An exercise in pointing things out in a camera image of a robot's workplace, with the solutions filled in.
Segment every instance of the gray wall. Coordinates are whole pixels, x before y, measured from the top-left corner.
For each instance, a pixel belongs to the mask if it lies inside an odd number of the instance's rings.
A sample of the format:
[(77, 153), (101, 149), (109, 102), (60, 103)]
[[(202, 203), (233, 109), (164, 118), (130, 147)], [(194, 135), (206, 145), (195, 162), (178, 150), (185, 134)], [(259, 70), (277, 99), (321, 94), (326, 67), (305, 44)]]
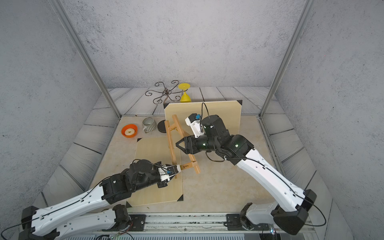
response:
[(317, 0), (276, 94), (357, 239), (384, 224), (384, 1)]
[(100, 91), (48, 1), (0, 5), (3, 230), (48, 182)]
[(305, 0), (62, 0), (109, 88), (269, 86)]

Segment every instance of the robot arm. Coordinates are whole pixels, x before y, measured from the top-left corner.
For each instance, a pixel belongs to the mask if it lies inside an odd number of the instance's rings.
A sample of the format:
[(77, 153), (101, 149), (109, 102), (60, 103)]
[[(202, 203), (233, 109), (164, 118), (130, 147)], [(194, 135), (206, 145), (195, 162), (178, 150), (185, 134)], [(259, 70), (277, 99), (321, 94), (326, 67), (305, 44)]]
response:
[[(104, 219), (104, 221), (94, 221), (95, 225), (92, 225), (89, 219), (95, 219), (97, 215), (94, 215), (94, 217), (91, 215), (76, 217), (129, 198), (133, 192), (150, 185), (157, 184), (159, 188), (166, 187), (167, 183), (179, 172), (181, 172), (179, 165), (171, 166), (166, 164), (162, 166), (161, 162), (152, 164), (146, 159), (138, 160), (135, 163), (131, 163), (129, 169), (103, 179), (92, 190), (67, 201), (43, 209), (38, 209), (34, 206), (24, 209), (22, 213), (23, 231), (19, 235), (19, 240), (51, 240), (55, 237), (62, 238), (64, 235), (68, 237), (69, 233), (79, 233), (83, 228), (85, 230), (90, 228), (92, 230), (110, 229), (114, 225), (111, 226), (108, 222), (115, 222), (117, 216), (127, 215), (125, 214), (126, 210), (120, 213), (121, 209), (114, 208), (114, 214), (106, 214), (107, 219)], [(67, 224), (69, 220), (82, 222), (85, 219), (87, 219), (88, 224), (83, 222), (80, 228), (78, 227), (79, 225), (75, 229), (75, 226), (71, 223)]]
[[(276, 199), (278, 205), (270, 212), (273, 221), (287, 233), (296, 235), (308, 217), (316, 194), (312, 190), (304, 191), (291, 183), (271, 166), (246, 138), (230, 135), (218, 115), (210, 115), (194, 123), (194, 136), (184, 137), (176, 146), (186, 154), (214, 151), (224, 160), (249, 173)], [(200, 129), (200, 124), (205, 134), (195, 133), (196, 129)]]

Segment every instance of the beige tile surface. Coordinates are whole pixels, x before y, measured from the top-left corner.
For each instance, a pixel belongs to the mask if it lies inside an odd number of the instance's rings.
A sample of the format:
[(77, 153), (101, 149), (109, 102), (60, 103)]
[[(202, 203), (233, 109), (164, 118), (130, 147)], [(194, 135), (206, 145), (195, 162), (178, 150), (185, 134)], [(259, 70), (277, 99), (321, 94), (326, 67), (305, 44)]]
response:
[[(128, 139), (121, 135), (123, 126), (135, 123), (138, 125), (144, 117), (123, 117), (117, 126), (115, 136), (106, 151), (93, 184), (104, 177), (119, 173), (128, 168), (135, 156), (137, 138)], [(161, 117), (154, 117), (158, 122)], [(272, 164), (269, 150), (255, 116), (242, 116), (240, 134), (255, 145), (263, 157)], [(139, 132), (138, 137), (156, 137), (165, 134), (155, 130), (148, 134)], [(123, 154), (120, 149), (130, 151)], [(215, 153), (209, 153), (212, 159), (220, 159)], [(229, 161), (222, 163), (209, 161), (204, 152), (196, 154), (201, 173), (193, 169), (182, 172), (184, 201), (150, 204), (128, 208), (129, 212), (239, 212), (246, 203), (256, 204), (274, 201), (272, 196), (250, 175), (234, 166)], [(183, 163), (189, 162), (185, 154), (181, 154)]]

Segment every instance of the wrought iron stand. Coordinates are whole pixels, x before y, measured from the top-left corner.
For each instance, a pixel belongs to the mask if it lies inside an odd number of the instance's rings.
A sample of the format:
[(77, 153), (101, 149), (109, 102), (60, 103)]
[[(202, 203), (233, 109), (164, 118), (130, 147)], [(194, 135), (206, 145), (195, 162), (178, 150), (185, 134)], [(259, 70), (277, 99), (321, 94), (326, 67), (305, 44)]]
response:
[(178, 95), (175, 96), (175, 100), (173, 100), (173, 99), (170, 97), (170, 95), (171, 95), (172, 93), (174, 93), (174, 92), (172, 92), (172, 90), (175, 89), (175, 87), (177, 87), (177, 86), (179, 85), (179, 81), (178, 81), (178, 80), (173, 80), (173, 81), (171, 82), (171, 84), (176, 84), (171, 90), (168, 90), (168, 88), (166, 88), (164, 82), (157, 82), (157, 83), (155, 83), (155, 86), (156, 86), (156, 87), (160, 86), (160, 83), (163, 84), (163, 86), (164, 86), (164, 91), (162, 91), (162, 92), (158, 92), (158, 91), (155, 91), (155, 90), (148, 90), (148, 91), (145, 92), (145, 95), (146, 95), (146, 96), (152, 96), (152, 94), (153, 94), (152, 92), (156, 92), (156, 93), (161, 93), (161, 94), (162, 94), (160, 97), (153, 99), (153, 103), (154, 103), (154, 104), (157, 105), (157, 104), (161, 104), (162, 102), (164, 102), (164, 103), (170, 103), (170, 102), (167, 102), (167, 99), (171, 100), (172, 102), (176, 102), (176, 101), (179, 101), (179, 100), (180, 100), (181, 97), (178, 96)]

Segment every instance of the black cable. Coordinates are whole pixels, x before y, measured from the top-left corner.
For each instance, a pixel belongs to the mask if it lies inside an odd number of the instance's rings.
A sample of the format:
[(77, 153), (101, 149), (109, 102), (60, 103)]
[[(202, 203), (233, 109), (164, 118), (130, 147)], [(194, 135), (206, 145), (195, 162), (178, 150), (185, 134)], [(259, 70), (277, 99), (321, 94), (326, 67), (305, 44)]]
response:
[(73, 203), (71, 203), (71, 204), (68, 204), (67, 206), (64, 206), (64, 207), (62, 207), (62, 208), (56, 209), (55, 211), (52, 211), (52, 212), (50, 212), (50, 213), (44, 214), (44, 215), (41, 216), (41, 217), (45, 217), (45, 216), (47, 216), (47, 215), (50, 215), (50, 214), (52, 214), (52, 213), (54, 213), (54, 212), (57, 212), (58, 210), (64, 209), (64, 208), (66, 208), (66, 207), (69, 207), (69, 206), (71, 206), (71, 205), (73, 205), (73, 204), (75, 204), (75, 203), (77, 203), (77, 202), (80, 202), (80, 200), (77, 200), (76, 202), (73, 202)]
[(124, 231), (119, 231), (119, 232), (126, 233), (126, 234), (128, 234), (133, 240), (135, 240), (135, 239), (132, 237), (132, 235), (128, 233), (128, 231), (126, 231), (126, 232), (124, 232)]
[(212, 160), (210, 157), (208, 157), (207, 151), (205, 152), (205, 155), (206, 155), (207, 158), (208, 158), (209, 160), (211, 160), (212, 162), (224, 162), (224, 161), (225, 161), (225, 160), (223, 160), (223, 161)]
[(11, 228), (13, 228), (13, 227), (17, 227), (17, 226), (20, 226), (21, 224), (25, 224), (25, 223), (29, 223), (29, 222), (32, 222), (33, 220), (36, 220), (36, 219), (39, 219), (39, 217), (37, 217), (37, 218), (35, 218), (35, 219), (32, 219), (32, 220), (29, 220), (29, 221), (26, 221), (26, 222), (22, 222), (22, 223), (19, 223), (19, 224), (16, 224), (16, 225), (13, 225), (13, 226), (10, 226), (10, 227), (8, 227), (8, 228), (6, 228), (6, 229), (4, 229), (2, 232), (1, 232), (1, 237), (4, 239), (4, 240), (8, 240), (8, 239), (6, 239), (5, 238), (5, 236), (3, 235), (3, 233), (5, 232), (5, 231), (7, 231), (8, 229), (11, 229)]
[(316, 208), (320, 211), (320, 213), (321, 213), (321, 215), (323, 216), (324, 221), (325, 221), (324, 224), (321, 224), (321, 225), (310, 225), (310, 224), (304, 224), (304, 225), (311, 226), (311, 227), (321, 227), (321, 226), (324, 226), (324, 225), (327, 224), (327, 219), (325, 218), (323, 212), (322, 212), (322, 211), (321, 211), (315, 204), (313, 204), (312, 202), (310, 202), (310, 201), (308, 201), (308, 200), (302, 198), (301, 196), (295, 194), (295, 191), (291, 188), (291, 186), (289, 186), (288, 183), (286, 183), (286, 182), (285, 182), (281, 177), (279, 177), (279, 175), (277, 175), (274, 171), (272, 171), (271, 169), (265, 167), (264, 164), (262, 164), (262, 163), (260, 163), (260, 162), (258, 162), (258, 161), (256, 161), (256, 160), (254, 160), (254, 159), (247, 158), (247, 157), (232, 157), (232, 158), (227, 158), (227, 159), (248, 159), (248, 160), (251, 160), (251, 161), (254, 161), (254, 162), (259, 163), (261, 166), (263, 166), (263, 168), (268, 169), (271, 173), (273, 173), (276, 177), (278, 177), (278, 178), (279, 178), (285, 185), (287, 185), (287, 186), (289, 187), (289, 189), (293, 192), (294, 196), (298, 196), (299, 198), (301, 198), (301, 199), (303, 199), (304, 201), (308, 202), (308, 203), (311, 204), (312, 206), (316, 207)]
[(203, 125), (201, 124), (201, 121), (203, 120), (203, 104), (205, 106), (205, 109), (207, 110), (208, 118), (209, 118), (209, 124), (212, 125), (211, 118), (209, 116), (208, 108), (205, 103), (201, 103), (201, 116), (200, 116), (200, 131), (203, 132)]
[(104, 181), (105, 179), (108, 179), (108, 178), (110, 178), (111, 176), (109, 176), (109, 177), (106, 177), (106, 178), (104, 178), (103, 180), (101, 180), (98, 184), (96, 184), (88, 193), (87, 193), (87, 195), (85, 195), (85, 196), (83, 196), (81, 199), (84, 199), (86, 196), (88, 196), (88, 194), (90, 194), (102, 181)]
[(104, 235), (99, 235), (99, 236), (97, 236), (94, 240), (101, 240), (103, 237), (108, 237), (108, 238), (109, 238), (109, 235), (106, 235), (106, 234), (104, 234)]

